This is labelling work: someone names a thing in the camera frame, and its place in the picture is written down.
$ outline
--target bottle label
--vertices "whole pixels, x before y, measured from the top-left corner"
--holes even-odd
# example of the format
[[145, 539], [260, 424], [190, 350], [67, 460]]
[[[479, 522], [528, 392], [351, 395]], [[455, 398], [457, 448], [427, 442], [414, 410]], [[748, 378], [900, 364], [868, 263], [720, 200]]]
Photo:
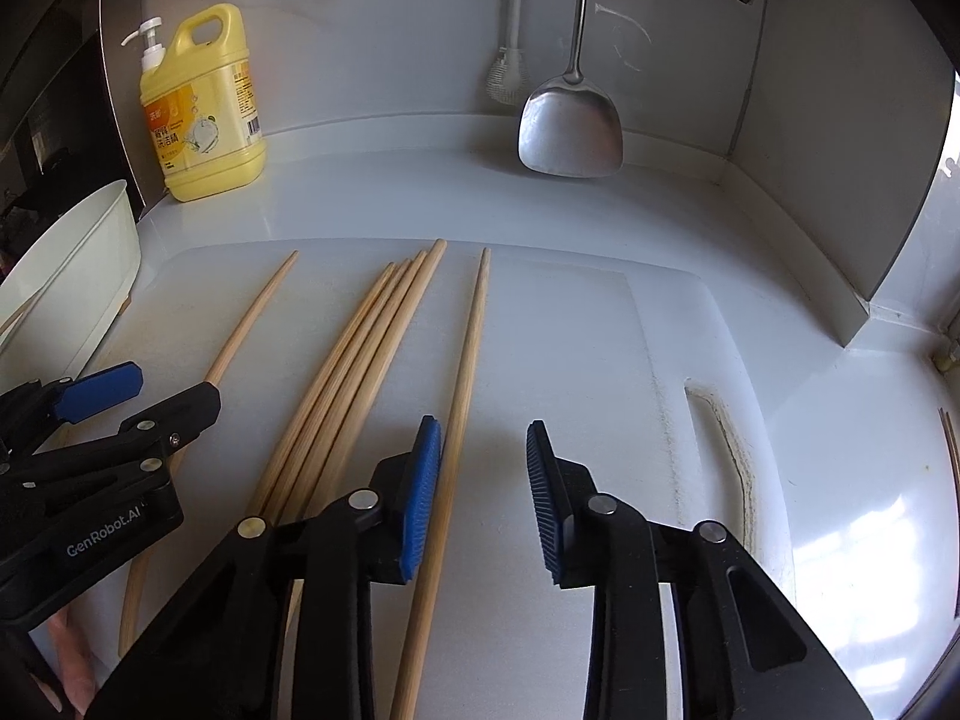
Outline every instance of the bottle label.
[[164, 175], [240, 151], [263, 137], [247, 61], [197, 77], [144, 111]]

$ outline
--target screw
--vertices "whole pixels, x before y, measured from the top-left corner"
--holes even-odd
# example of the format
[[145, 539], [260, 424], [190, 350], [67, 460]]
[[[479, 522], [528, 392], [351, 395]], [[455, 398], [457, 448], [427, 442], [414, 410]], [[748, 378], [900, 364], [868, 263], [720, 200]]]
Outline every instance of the screw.
[[267, 523], [260, 517], [247, 517], [237, 525], [237, 533], [239, 533], [240, 538], [257, 538], [263, 536], [265, 530], [267, 530]]
[[358, 512], [366, 512], [376, 506], [379, 500], [380, 496], [373, 490], [357, 490], [356, 493], [352, 493], [347, 498], [347, 503], [350, 504], [352, 509], [357, 509]]
[[727, 529], [712, 519], [702, 522], [697, 531], [700, 533], [700, 538], [712, 544], [722, 544], [727, 540]]
[[597, 514], [613, 514], [616, 511], [616, 498], [610, 495], [592, 495], [587, 507]]

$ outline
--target white pump nozzle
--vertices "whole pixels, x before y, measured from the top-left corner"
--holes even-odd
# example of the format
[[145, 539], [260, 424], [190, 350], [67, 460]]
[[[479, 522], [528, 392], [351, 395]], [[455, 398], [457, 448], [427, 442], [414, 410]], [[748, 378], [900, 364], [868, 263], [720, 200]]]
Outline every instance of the white pump nozzle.
[[163, 55], [166, 53], [163, 44], [157, 42], [157, 27], [162, 23], [163, 20], [160, 16], [147, 19], [144, 23], [141, 23], [140, 28], [136, 30], [136, 32], [128, 34], [120, 43], [120, 45], [126, 46], [133, 38], [136, 38], [137, 35], [143, 35], [144, 50], [143, 56], [140, 57], [140, 66], [143, 68], [144, 73], [147, 70], [154, 69], [160, 64], [160, 62], [163, 61]]

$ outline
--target spatula head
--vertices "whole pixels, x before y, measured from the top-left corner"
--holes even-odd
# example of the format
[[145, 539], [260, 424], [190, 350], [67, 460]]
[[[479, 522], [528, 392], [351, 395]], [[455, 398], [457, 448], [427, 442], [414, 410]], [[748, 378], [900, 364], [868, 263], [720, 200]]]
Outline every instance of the spatula head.
[[623, 165], [623, 130], [613, 102], [587, 80], [550, 79], [530, 95], [520, 119], [520, 161], [571, 178], [612, 175]]

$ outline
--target dish soap bottle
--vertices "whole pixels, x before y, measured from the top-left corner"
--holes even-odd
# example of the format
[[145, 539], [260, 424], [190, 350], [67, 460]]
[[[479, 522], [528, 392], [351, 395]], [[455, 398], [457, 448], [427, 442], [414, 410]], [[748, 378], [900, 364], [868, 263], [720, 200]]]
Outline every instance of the dish soap bottle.
[[[220, 34], [194, 43], [194, 29], [212, 20]], [[267, 145], [240, 10], [219, 4], [191, 16], [176, 28], [170, 50], [157, 42], [160, 24], [146, 20], [122, 45], [144, 37], [140, 104], [167, 188], [186, 201], [250, 183], [263, 170]]]

